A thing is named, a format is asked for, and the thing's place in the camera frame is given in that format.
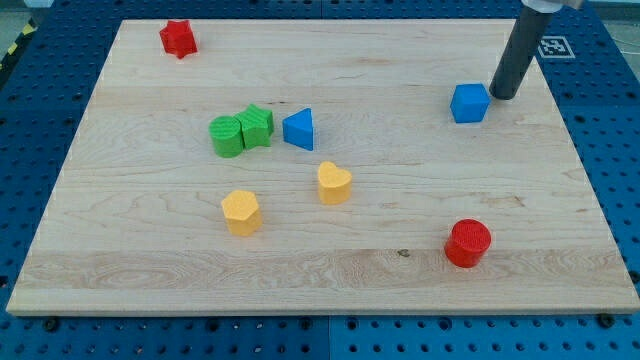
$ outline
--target yellow heart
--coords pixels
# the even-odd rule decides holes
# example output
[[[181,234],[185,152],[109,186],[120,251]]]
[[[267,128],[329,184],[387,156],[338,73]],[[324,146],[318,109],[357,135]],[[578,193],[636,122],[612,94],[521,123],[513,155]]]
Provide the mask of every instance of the yellow heart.
[[[318,197],[323,204],[335,205],[351,197],[351,173],[330,161],[318,168]]]

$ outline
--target green block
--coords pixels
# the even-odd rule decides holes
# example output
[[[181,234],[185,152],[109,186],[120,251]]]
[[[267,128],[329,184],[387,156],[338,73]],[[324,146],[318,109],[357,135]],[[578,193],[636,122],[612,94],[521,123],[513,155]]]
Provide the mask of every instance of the green block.
[[[244,150],[242,127],[233,116],[220,116],[209,124],[209,136],[216,154],[224,158],[238,156]]]
[[[256,146],[271,146],[273,134],[273,112],[250,104],[247,110],[235,116],[242,126],[244,146],[251,149]]]

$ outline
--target toy block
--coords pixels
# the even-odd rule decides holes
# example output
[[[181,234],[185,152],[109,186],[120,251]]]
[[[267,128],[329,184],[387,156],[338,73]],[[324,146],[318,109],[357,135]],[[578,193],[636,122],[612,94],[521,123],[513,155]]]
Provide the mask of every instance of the toy block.
[[[444,246],[447,258],[456,266],[476,266],[491,246],[491,233],[484,224],[473,219],[458,221]]]
[[[318,197],[325,205],[343,203],[351,197],[351,173],[330,161],[318,168]]]
[[[491,99],[482,84],[457,85],[451,99],[451,112],[456,123],[480,122]]]
[[[242,126],[244,147],[251,149],[256,146],[271,146],[273,134],[273,112],[250,104],[247,110],[236,114],[236,119]]]
[[[313,118],[311,109],[306,108],[282,120],[284,141],[313,151]]]
[[[213,149],[221,157],[234,157],[244,150],[240,121],[233,116],[215,118],[209,124],[209,136]]]
[[[189,20],[169,20],[167,26],[160,30],[160,38],[162,39],[164,51],[177,56],[178,59],[198,52]]]
[[[233,235],[249,236],[262,225],[260,205],[251,191],[232,191],[222,200],[222,211]]]

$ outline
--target green cylinder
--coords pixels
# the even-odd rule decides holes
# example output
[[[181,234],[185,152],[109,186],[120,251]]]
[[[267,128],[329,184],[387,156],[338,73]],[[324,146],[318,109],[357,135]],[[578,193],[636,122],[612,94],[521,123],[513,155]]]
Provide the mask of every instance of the green cylinder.
[[[240,121],[233,116],[220,116],[209,124],[209,136],[216,154],[224,158],[238,156],[244,149]]]

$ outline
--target blue pegboard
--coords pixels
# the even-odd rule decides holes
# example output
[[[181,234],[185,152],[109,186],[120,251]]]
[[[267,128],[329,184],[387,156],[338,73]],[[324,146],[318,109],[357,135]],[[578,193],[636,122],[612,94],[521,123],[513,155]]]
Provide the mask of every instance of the blue pegboard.
[[[514,18],[520,8],[509,0],[56,1],[0,92],[0,304],[122,19]],[[588,4],[558,13],[547,35],[564,37],[575,55],[538,61],[627,266],[640,270],[640,85]],[[639,315],[613,319],[610,328],[595,315],[51,322],[3,311],[0,359],[640,356]]]

